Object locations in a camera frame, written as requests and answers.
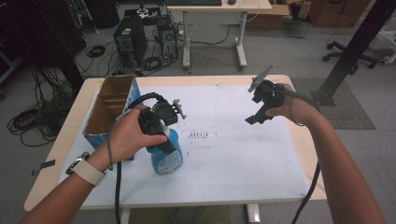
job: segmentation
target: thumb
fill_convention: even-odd
[[[157,135],[145,135],[146,137],[146,145],[147,146],[156,146],[160,143],[166,142],[168,139],[165,135],[157,134]]]
[[[275,117],[276,115],[279,114],[279,108],[277,107],[277,108],[268,109],[267,111],[265,111],[264,114],[267,117]]]

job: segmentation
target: white watch band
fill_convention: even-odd
[[[106,173],[96,170],[96,168],[84,160],[79,161],[73,171],[94,186],[100,184],[106,176]]]

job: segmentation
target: bottle label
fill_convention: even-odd
[[[180,153],[176,150],[169,154],[158,164],[158,173],[160,175],[168,175],[173,173],[181,166]]]

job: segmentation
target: computer tower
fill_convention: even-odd
[[[124,17],[113,37],[122,64],[141,66],[148,48],[142,19],[138,16]]]
[[[175,59],[177,57],[177,45],[175,30],[162,31],[163,40],[163,57],[166,59]]]

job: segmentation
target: office chair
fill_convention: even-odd
[[[341,51],[344,51],[346,49],[345,46],[341,45],[340,43],[333,41],[331,44],[327,45],[327,49],[333,49],[334,47],[340,49]],[[333,52],[333,53],[328,53],[323,57],[323,62],[327,62],[330,60],[331,57],[340,57],[343,54],[343,52]],[[362,54],[359,59],[362,59],[366,62],[369,62],[370,64],[368,67],[370,69],[374,68],[377,63],[379,63],[379,60],[376,58],[369,57],[367,55]],[[358,62],[355,62],[355,64],[352,66],[352,68],[349,71],[350,75],[353,75],[356,73],[356,71],[359,69]]]

